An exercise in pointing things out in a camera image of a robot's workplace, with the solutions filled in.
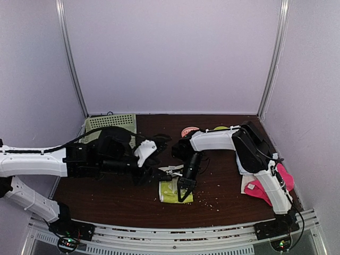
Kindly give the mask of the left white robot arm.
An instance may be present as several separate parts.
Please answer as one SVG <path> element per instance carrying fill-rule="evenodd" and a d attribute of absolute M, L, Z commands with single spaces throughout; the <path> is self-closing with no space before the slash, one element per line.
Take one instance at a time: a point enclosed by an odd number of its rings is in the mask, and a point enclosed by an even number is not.
<path fill-rule="evenodd" d="M 129 174 L 135 185 L 163 176 L 156 168 L 157 156 L 167 148 L 171 137 L 146 137 L 123 127 L 99 127 L 57 147 L 14 148 L 1 144 L 1 197 L 39 215 L 65 236 L 77 228 L 69 207 L 50 200 L 29 188 L 21 175 L 50 175 L 67 178 Z"/>

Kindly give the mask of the green lemon pattern towel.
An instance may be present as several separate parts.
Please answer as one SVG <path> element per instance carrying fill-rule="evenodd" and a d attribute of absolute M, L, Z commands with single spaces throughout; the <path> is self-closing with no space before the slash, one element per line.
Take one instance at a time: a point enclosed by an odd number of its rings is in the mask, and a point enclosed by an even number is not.
<path fill-rule="evenodd" d="M 171 181 L 160 181 L 158 185 L 159 201 L 162 203 L 192 203 L 193 194 L 190 193 L 183 202 L 179 202 L 177 194 L 177 178 Z"/>

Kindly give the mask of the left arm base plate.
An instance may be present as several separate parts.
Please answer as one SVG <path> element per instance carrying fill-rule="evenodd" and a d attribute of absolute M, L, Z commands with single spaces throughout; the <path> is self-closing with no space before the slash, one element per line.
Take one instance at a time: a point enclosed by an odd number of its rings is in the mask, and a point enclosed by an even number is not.
<path fill-rule="evenodd" d="M 76 251 L 83 245 L 81 241 L 91 241 L 95 232 L 95 225 L 76 220 L 45 223 L 48 230 L 57 237 L 57 248 L 64 254 Z"/>

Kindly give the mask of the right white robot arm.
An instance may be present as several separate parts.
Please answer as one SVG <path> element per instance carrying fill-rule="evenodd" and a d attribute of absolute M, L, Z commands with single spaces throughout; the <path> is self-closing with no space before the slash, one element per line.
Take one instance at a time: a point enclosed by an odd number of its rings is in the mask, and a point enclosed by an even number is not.
<path fill-rule="evenodd" d="M 197 184 L 203 152 L 232 150 L 239 169 L 256 177 L 273 206 L 272 229 L 284 234 L 296 223 L 296 209 L 278 165 L 282 159 L 270 152 L 268 143 L 251 121 L 223 130 L 194 130 L 172 146 L 172 157 L 184 163 L 177 180 L 178 200 L 183 202 Z"/>

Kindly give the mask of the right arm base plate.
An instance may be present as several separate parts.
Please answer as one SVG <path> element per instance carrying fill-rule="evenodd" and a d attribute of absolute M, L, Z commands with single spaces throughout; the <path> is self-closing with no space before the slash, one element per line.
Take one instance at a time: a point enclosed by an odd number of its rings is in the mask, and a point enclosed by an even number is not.
<path fill-rule="evenodd" d="M 276 252 L 288 252 L 293 247 L 292 232 L 298 231 L 298 223 L 270 220 L 254 224 L 257 240 L 269 239 L 271 248 Z"/>

